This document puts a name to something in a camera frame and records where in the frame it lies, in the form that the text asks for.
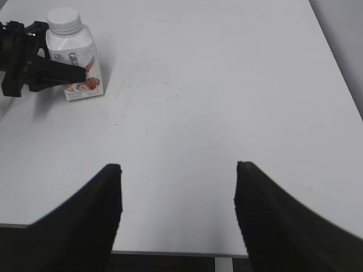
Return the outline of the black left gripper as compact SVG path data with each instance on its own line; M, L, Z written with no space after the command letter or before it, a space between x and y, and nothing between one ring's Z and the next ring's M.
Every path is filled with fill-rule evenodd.
M48 23L40 21L34 21L28 27L16 21L1 24L1 71L5 73L1 89L4 96L21 97L26 76L31 92L86 81L85 68L49 59L48 29ZM45 58L32 56L40 49Z

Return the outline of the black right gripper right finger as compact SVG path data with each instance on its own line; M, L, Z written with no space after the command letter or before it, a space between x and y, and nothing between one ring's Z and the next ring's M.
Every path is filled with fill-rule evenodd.
M362 239L310 210L252 162L237 164L235 213L253 271L362 271Z

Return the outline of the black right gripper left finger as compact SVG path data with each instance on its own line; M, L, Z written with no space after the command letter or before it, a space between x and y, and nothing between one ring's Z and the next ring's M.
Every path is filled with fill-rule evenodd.
M107 271L122 213L121 167L107 164L58 208L1 239L1 271Z

